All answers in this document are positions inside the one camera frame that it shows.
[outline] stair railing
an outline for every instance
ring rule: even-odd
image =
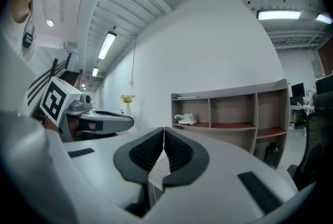
[[[76,79],[75,84],[74,84],[74,87],[75,87],[77,90],[81,90],[82,76],[83,76],[83,70],[80,70],[80,72],[79,72],[79,76],[78,76],[78,78]]]
[[[58,64],[58,59],[54,59],[52,68],[38,77],[29,87],[28,90],[28,106],[35,99],[38,93],[44,88],[44,86],[51,80],[52,76],[57,75],[61,70],[67,69],[72,53],[68,55],[68,58]]]

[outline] computer monitor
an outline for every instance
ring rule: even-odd
[[[333,91],[333,75],[316,81],[317,94]]]
[[[304,105],[303,97],[290,97],[291,106],[302,106]]]
[[[305,97],[304,84],[293,85],[291,87],[293,97]]]

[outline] red shelf surface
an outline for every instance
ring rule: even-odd
[[[196,123],[194,125],[174,123],[174,125],[188,126],[188,127],[209,128],[209,123],[208,122],[198,122],[198,123]]]
[[[218,128],[218,129],[245,129],[245,128],[255,128],[255,126],[251,122],[212,123],[212,128]]]
[[[280,127],[259,129],[257,137],[273,136],[273,135],[283,134],[286,132],[287,132],[286,130],[281,129]]]

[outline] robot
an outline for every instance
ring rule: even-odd
[[[68,125],[69,118],[73,117],[79,119],[79,131],[84,139],[112,137],[115,133],[129,130],[134,125],[130,116],[94,109],[89,95],[55,77],[48,83],[40,107],[58,127],[58,133],[64,142],[73,141]],[[94,130],[89,128],[89,123],[95,124]]]

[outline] white wall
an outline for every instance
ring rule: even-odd
[[[304,89],[313,90],[315,75],[311,62],[317,60],[312,50],[285,51],[278,53],[282,69],[289,83],[289,94],[292,96],[291,86],[304,83]]]
[[[79,72],[80,71],[79,55],[77,53],[67,51],[67,55],[69,55],[69,53],[71,53],[72,56],[69,61],[67,70],[70,72]]]
[[[38,47],[50,47],[61,48],[63,46],[63,39],[37,32],[36,34],[36,46]]]
[[[131,103],[137,129],[171,125],[171,93],[278,81],[284,74],[273,44],[239,0],[189,0],[137,38],[134,86],[129,86],[133,45],[104,81],[104,109]]]
[[[66,60],[67,56],[67,52],[64,49],[37,47],[32,66],[36,73],[36,78],[52,68],[54,59],[58,59],[59,64]]]

